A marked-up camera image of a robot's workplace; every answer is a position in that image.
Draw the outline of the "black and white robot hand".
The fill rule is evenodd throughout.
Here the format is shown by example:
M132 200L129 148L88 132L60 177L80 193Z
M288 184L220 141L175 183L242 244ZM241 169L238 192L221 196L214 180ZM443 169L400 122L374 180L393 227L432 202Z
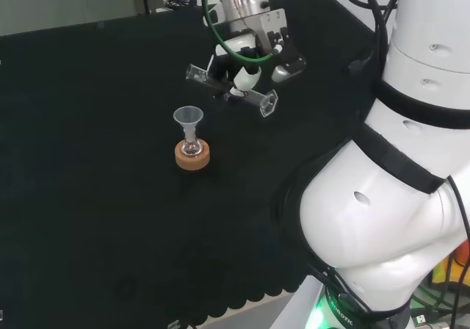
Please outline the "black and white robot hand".
M222 40L213 22L208 27L217 40L206 70L206 78L219 93L233 98L270 101L273 93L253 90L261 78L261 64L275 61L271 80L281 83L306 69L306 60L294 47L283 9L261 13L243 20L252 21L257 30L245 27L239 34Z

